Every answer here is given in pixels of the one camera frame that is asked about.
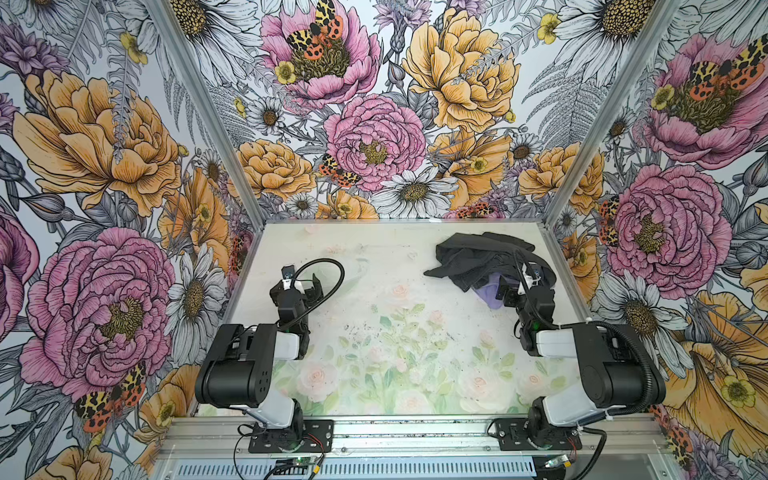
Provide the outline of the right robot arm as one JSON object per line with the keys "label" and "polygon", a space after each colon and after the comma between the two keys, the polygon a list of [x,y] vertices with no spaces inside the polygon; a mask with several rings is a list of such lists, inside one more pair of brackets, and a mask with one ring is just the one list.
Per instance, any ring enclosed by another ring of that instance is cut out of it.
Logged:
{"label": "right robot arm", "polygon": [[554,291],[531,281],[501,279],[496,298],[516,310],[515,335],[526,353],[572,359],[578,367],[576,383],[532,402],[523,430],[533,447],[576,441],[579,428],[665,399],[665,381],[632,327],[596,320],[556,325]]}

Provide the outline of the purple cloth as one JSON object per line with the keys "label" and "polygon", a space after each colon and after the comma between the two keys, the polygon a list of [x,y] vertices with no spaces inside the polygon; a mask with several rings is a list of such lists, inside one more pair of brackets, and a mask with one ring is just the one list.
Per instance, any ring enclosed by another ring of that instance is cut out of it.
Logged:
{"label": "purple cloth", "polygon": [[505,305],[504,298],[508,291],[517,293],[518,286],[519,281],[514,277],[495,272],[478,281],[472,290],[490,309],[497,310]]}

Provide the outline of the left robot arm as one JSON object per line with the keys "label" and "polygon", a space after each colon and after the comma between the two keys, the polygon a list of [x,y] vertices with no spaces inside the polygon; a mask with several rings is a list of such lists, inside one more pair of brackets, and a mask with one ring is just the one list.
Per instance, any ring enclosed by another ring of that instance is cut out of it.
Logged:
{"label": "left robot arm", "polygon": [[295,284],[281,281],[270,290],[270,297],[278,321],[253,328],[221,326],[195,382],[199,404],[254,420],[251,446],[258,452],[294,450],[307,437],[299,402],[271,385],[272,374],[278,361],[305,357],[310,343],[305,314],[324,294],[320,281],[312,277]]}

